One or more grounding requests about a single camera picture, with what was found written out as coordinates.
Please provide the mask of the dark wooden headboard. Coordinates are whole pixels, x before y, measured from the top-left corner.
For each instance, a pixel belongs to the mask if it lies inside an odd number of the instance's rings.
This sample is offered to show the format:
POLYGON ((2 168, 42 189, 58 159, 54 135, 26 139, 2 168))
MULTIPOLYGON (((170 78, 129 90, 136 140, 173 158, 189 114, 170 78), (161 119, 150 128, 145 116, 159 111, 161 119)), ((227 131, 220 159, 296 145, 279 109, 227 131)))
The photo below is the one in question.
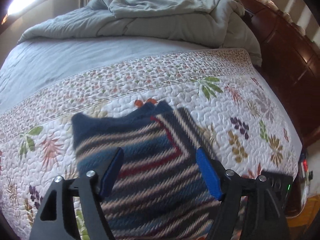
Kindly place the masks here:
POLYGON ((261 74, 287 110, 308 152, 310 196, 319 195, 319 47, 273 0, 241 0, 258 39, 261 74))

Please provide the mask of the white floral quilted bedspread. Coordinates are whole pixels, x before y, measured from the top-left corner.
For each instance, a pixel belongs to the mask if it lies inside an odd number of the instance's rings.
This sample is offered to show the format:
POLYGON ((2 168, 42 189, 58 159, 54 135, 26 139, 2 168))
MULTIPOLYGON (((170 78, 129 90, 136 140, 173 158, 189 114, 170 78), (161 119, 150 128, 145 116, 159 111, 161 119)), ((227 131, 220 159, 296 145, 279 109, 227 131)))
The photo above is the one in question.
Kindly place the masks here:
POLYGON ((56 176, 79 174, 72 117, 121 117, 145 103, 226 108, 208 125, 212 156, 246 178, 295 177, 302 145, 244 49, 202 49, 155 38, 30 40, 1 67, 1 212, 28 239, 56 176))

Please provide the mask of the grey rumpled duvet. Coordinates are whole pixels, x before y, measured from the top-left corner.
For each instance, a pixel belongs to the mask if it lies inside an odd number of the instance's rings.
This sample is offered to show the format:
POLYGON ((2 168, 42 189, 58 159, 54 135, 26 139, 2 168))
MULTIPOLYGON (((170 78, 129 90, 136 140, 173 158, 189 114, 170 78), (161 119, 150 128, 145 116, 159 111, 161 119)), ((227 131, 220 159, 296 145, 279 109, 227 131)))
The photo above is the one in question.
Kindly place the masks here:
POLYGON ((240 0, 91 0, 27 29, 20 42, 38 37, 144 36, 208 48, 243 48, 260 66, 260 44, 244 15, 240 0))

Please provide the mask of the blue striped knit sweater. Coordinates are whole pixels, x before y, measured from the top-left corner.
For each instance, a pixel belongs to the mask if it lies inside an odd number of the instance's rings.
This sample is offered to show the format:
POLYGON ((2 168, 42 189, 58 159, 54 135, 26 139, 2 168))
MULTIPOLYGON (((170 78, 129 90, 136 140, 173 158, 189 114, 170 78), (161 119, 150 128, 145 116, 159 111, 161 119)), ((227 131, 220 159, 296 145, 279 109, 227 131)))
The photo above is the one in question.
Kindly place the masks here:
POLYGON ((80 175, 111 159, 124 162, 111 194, 101 205, 116 239, 196 239, 208 234, 218 202, 196 163, 196 151, 214 153, 208 125, 226 123, 226 108, 206 102, 191 108, 166 101, 145 103, 131 113, 72 119, 80 175))

